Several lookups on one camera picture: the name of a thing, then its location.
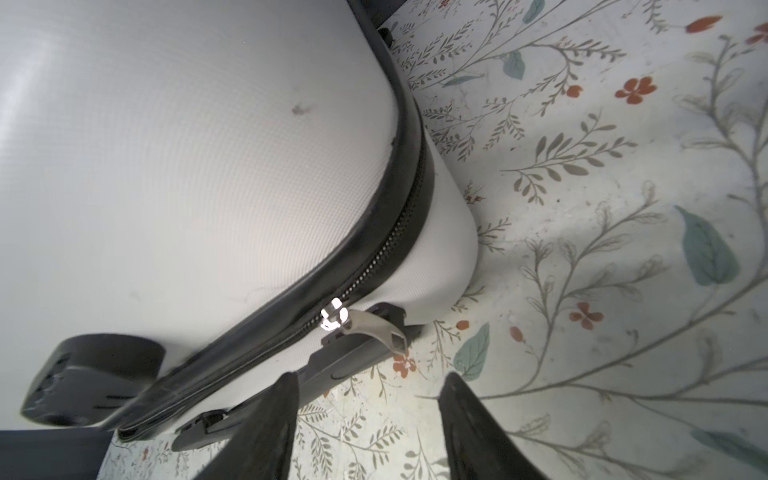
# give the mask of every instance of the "zipper pull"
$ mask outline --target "zipper pull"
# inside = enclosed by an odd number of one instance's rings
[[[344,335],[362,333],[383,343],[395,355],[405,356],[408,342],[406,335],[387,320],[370,312],[350,310],[338,298],[331,300],[320,310],[323,322],[320,326],[329,332],[341,329]]]

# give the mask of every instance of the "red flower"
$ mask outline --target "red flower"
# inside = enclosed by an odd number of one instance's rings
[[[702,17],[691,22],[685,26],[685,31],[688,33],[699,33],[700,31],[709,30],[712,25],[715,25],[720,21],[722,17],[720,15],[712,15],[710,17]]]
[[[515,342],[522,342],[525,340],[523,337],[523,332],[516,326],[513,326],[509,329],[509,334],[512,335],[512,338],[515,340]]]
[[[624,90],[616,90],[616,98],[627,97],[627,103],[637,105],[643,102],[641,95],[648,95],[656,91],[657,86],[653,85],[654,79],[651,77],[642,77],[638,82],[636,78],[630,78],[624,84]]]
[[[566,91],[565,94],[571,98],[578,98],[582,90],[584,89],[580,85],[571,85],[568,87],[568,91]]]
[[[581,322],[581,326],[587,330],[592,330],[594,328],[592,322],[602,322],[603,318],[605,318],[605,315],[600,312],[589,313],[589,303],[587,302],[579,302],[576,306],[581,312],[573,312],[568,318],[570,318],[572,322]]]
[[[760,40],[764,41],[765,43],[768,43],[768,22],[765,22],[761,25],[756,26],[755,31],[759,31],[760,33],[753,37],[749,37],[746,40],[747,45],[754,45]]]
[[[408,357],[408,350],[406,350],[406,356],[395,355],[395,363],[392,365],[392,368],[396,372],[400,372],[400,376],[405,378],[408,376],[409,370],[411,372],[416,371],[416,362]]]

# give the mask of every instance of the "hard-shell suitcase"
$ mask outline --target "hard-shell suitcase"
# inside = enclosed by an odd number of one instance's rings
[[[11,2],[0,35],[2,428],[204,432],[286,371],[309,402],[469,282],[356,0]]]

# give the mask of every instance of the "teal leaf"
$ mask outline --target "teal leaf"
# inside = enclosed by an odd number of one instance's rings
[[[462,374],[462,378],[468,382],[480,378],[482,367],[485,364],[485,355],[488,353],[488,344],[491,342],[491,327],[486,323],[453,357],[453,368]]]
[[[699,285],[723,285],[739,275],[739,262],[711,223],[675,206],[685,220],[683,252]]]
[[[523,62],[523,56],[519,51],[510,51],[502,55],[502,61],[504,62],[504,73],[511,78],[523,79],[525,73],[525,63]]]
[[[476,78],[483,78],[484,76],[485,75],[477,75],[477,76],[464,75],[463,77],[451,78],[446,83],[442,84],[442,87],[445,88],[445,87],[450,87],[451,85],[462,84],[465,81],[475,80]]]
[[[528,11],[523,17],[523,23],[531,23],[534,18],[538,17],[538,14],[544,10],[544,0],[533,0],[531,6],[528,7]]]
[[[768,452],[729,432],[692,430],[690,436],[705,447],[728,455],[768,475]]]

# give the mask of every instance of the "floral pattern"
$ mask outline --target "floral pattern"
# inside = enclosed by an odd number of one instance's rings
[[[549,478],[765,478],[767,15],[408,0],[392,54],[478,268],[407,356],[301,410],[291,478],[448,478],[449,371]],[[168,440],[113,444],[99,478],[192,478],[221,447]]]

